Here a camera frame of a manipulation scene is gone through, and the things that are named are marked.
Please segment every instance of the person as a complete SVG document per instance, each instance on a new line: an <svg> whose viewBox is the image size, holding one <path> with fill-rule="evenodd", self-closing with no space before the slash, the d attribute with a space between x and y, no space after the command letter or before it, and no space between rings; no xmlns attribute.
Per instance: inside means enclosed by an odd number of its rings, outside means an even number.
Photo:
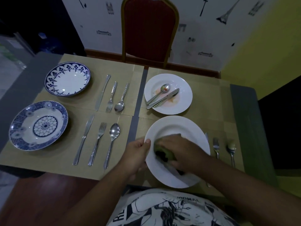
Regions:
<svg viewBox="0 0 301 226"><path fill-rule="evenodd" d="M211 184L254 226L301 224L298 197L228 166L180 136L167 136L159 144L175 154L177 161L171 162L174 167ZM126 184L146 167L150 145L149 139L130 142L119 163L56 225L239 225L212 202L191 194L149 189L127 194L119 200Z"/></svg>

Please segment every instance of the white graphic t-shirt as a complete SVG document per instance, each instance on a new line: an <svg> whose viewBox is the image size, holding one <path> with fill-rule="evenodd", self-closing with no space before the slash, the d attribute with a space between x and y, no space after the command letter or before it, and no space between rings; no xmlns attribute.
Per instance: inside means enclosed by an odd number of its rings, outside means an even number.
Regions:
<svg viewBox="0 0 301 226"><path fill-rule="evenodd" d="M176 191L150 189L119 200L107 226L239 226L211 201Z"/></svg>

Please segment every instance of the silverware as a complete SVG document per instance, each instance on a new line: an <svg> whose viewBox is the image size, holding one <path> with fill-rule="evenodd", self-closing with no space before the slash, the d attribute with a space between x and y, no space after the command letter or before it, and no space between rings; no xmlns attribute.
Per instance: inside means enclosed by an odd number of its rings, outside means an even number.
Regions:
<svg viewBox="0 0 301 226"><path fill-rule="evenodd" d="M171 93L169 93L168 95L166 95L164 98L162 98L162 99L160 99L160 100L158 100L158 101L156 101L156 102L154 102L154 103L148 105L148 106L147 106L147 109L150 109L150 108L152 108L152 107L156 107L156 106L158 106L159 104L164 103L164 102L167 101L168 99L170 99L170 98L174 97L175 95L177 95L179 91L180 91L179 88L175 89L174 91L172 91Z"/></svg>
<svg viewBox="0 0 301 226"><path fill-rule="evenodd" d="M207 142L209 143L209 140L208 140L208 133L205 133L205 137L207 139ZM209 188L212 187L208 182L206 182L206 186L208 186Z"/></svg>
<svg viewBox="0 0 301 226"><path fill-rule="evenodd" d="M149 105L149 103L151 103L153 100L155 100L161 93L168 93L169 90L170 90L170 84L164 84L163 86L161 86L160 92L157 93L155 96L153 96L151 99L149 99L146 102L146 105Z"/></svg>
<svg viewBox="0 0 301 226"><path fill-rule="evenodd" d="M122 95L122 97L121 97L120 102L118 102L118 103L115 105L114 110L115 110L116 112L121 112L121 111L124 109L124 102L123 102L123 99L124 99L124 96L126 95L126 92L127 92L128 88L129 88L129 86L130 86L130 84L127 83L127 84L126 84L126 88L124 89L124 92L123 92L123 95Z"/></svg>
<svg viewBox="0 0 301 226"><path fill-rule="evenodd" d="M119 125L117 123L113 124L111 129L110 129L111 144L110 144L110 147L109 147L109 150L108 150L108 153L107 153L106 160L104 161L104 164L103 164L103 169L108 168L109 159L110 159L112 146L113 146L113 141L119 136L119 133L120 133Z"/></svg>
<svg viewBox="0 0 301 226"><path fill-rule="evenodd" d="M85 141L86 136L88 134L88 131L89 131L90 127L91 127L93 119L94 119L94 114L91 115L90 118L89 118L89 120L87 121L85 132L84 132L84 135L82 136L82 141L80 142L80 146L79 146L79 148L77 150L77 153L76 153L76 156L74 158L73 165L77 165L77 163L78 163L79 156L80 156L80 153L82 151L82 146L84 145L84 141Z"/></svg>
<svg viewBox="0 0 301 226"><path fill-rule="evenodd" d="M216 137L213 138L213 149L216 153L216 158L219 159L219 139Z"/></svg>
<svg viewBox="0 0 301 226"><path fill-rule="evenodd" d="M112 107L113 107L113 96L114 96L114 94L115 94L116 88L117 88L117 82L114 83L114 86L113 86L113 89L112 89L111 98L110 98L110 100L108 101L108 105L107 105L107 109L106 109L106 112L107 112L107 113L110 113L111 110L112 110Z"/></svg>
<svg viewBox="0 0 301 226"><path fill-rule="evenodd" d="M104 134L104 131L106 130L106 127L107 127L107 123L105 123L105 122L102 122L99 126L98 137L97 137L92 155L91 155L89 163L88 163L89 167L91 167L93 165L93 161L94 161L94 158L95 158L95 155L96 155L96 150L97 150L97 147L98 147L99 139Z"/></svg>
<svg viewBox="0 0 301 226"><path fill-rule="evenodd" d="M103 96L103 93L104 93L104 89L106 88L106 85L107 85L110 77L111 77L111 75L108 74L107 78L106 78L106 81L105 81L105 83L103 85L102 91L101 91L101 93L100 93L100 95L99 95L99 97L98 97L98 99L96 101L96 104L95 104L95 110L96 111L98 111L98 109L99 109L99 106L100 106L100 103L101 103L101 100L102 100L102 96Z"/></svg>
<svg viewBox="0 0 301 226"><path fill-rule="evenodd" d="M231 155L231 166L233 168L235 168L235 162L234 162L234 153L235 153L235 150L236 150L236 145L234 143L234 141L230 141L227 145L227 152L229 152L229 154Z"/></svg>

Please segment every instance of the red cushion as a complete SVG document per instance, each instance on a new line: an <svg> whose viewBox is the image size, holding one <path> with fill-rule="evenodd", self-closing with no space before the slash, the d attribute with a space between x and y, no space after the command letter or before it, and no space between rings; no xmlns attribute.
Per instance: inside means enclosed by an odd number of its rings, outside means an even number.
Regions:
<svg viewBox="0 0 301 226"><path fill-rule="evenodd" d="M164 62L175 13L161 0L128 0L124 7L126 53Z"/></svg>

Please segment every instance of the gray table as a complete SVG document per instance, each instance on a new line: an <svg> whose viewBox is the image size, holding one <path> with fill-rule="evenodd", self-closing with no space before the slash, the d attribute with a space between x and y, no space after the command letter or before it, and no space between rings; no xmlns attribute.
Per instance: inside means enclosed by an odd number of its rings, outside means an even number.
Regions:
<svg viewBox="0 0 301 226"><path fill-rule="evenodd" d="M58 54L38 53L0 100L0 153L8 141L11 121L19 111L33 102L44 87L46 74L58 64L61 57L62 55ZM144 70L128 142L135 140L136 137L146 77L147 70ZM230 89L245 172L272 186L277 186L256 92L253 88L237 85L231 85ZM0 170L21 178L36 177L43 173L2 165Z"/></svg>

